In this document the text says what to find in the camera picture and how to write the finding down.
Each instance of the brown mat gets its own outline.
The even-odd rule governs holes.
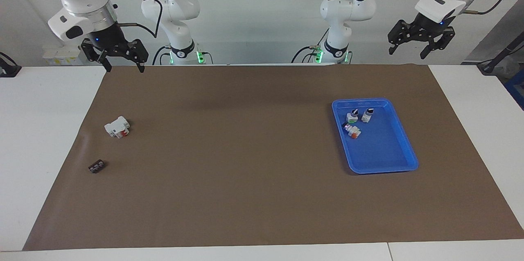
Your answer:
[[[368,97],[393,102],[417,171],[349,170],[331,102]],[[120,115],[118,140],[103,126]],[[24,250],[510,238],[524,231],[426,66],[114,67]]]

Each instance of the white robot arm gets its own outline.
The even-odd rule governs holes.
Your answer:
[[[49,20],[55,35],[64,40],[86,36],[82,50],[89,61],[101,63],[111,71],[107,56],[118,56],[136,63],[140,72],[148,58],[146,48],[139,39],[128,42],[124,37],[110,0],[61,0],[63,9]]]
[[[191,38],[189,27],[182,20],[197,18],[200,14],[198,0],[159,0],[163,4],[160,27],[165,31],[171,46],[171,57],[174,64],[203,63],[198,43]],[[160,7],[153,0],[142,1],[142,13],[156,22]]]
[[[422,59],[434,50],[444,50],[455,36],[449,24],[462,14],[474,0],[420,0],[415,9],[419,12],[415,20],[408,24],[399,20],[389,32],[391,43],[389,54],[393,54],[400,44],[408,41],[427,41],[428,45],[420,53]]]
[[[375,0],[324,0],[322,18],[329,23],[329,35],[322,44],[323,63],[340,63],[348,53],[351,28],[348,21],[370,20],[375,14]]]

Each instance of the blue tray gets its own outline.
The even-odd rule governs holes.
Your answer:
[[[359,121],[355,124],[362,131],[357,139],[348,136],[342,125],[346,115],[357,108]],[[369,123],[361,121],[368,109],[375,111]],[[385,98],[341,99],[333,102],[342,145],[350,168],[358,174],[413,171],[419,162],[408,136],[402,128],[393,104]]]

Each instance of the green led light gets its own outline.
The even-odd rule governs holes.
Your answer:
[[[322,56],[324,56],[324,51],[320,50],[320,52],[316,54],[315,62],[322,63]]]
[[[204,55],[202,55],[200,51],[197,51],[196,54],[198,57],[198,63],[204,63],[206,61],[206,59],[204,58]]]

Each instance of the wall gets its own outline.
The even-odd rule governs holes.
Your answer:
[[[42,18],[50,18],[61,8],[59,0],[28,0]],[[112,0],[120,7],[120,22],[140,22],[153,28],[143,18],[142,0]],[[327,24],[320,17],[322,0],[199,0],[202,13],[188,21],[193,37],[204,50],[213,53],[216,63],[287,63],[295,52],[316,44]],[[401,46],[389,56],[387,33],[399,19],[412,21],[418,0],[376,0],[377,13],[367,22],[352,23],[350,50],[353,63],[460,64],[488,34],[517,0],[505,0],[484,16],[462,15],[453,22],[457,36],[443,52],[433,52],[424,61],[419,53],[423,43]],[[477,0],[472,9],[488,9],[496,0]],[[167,43],[163,33],[152,39],[145,31],[126,28],[128,39],[140,38],[150,54]],[[112,61],[114,64],[129,64]]]
[[[496,24],[490,33],[466,58],[466,61],[483,61],[492,59],[524,31],[524,0],[519,0],[508,13]],[[511,57],[524,62],[524,49]]]
[[[27,0],[0,0],[0,51],[22,66],[41,66],[42,46],[60,45]]]

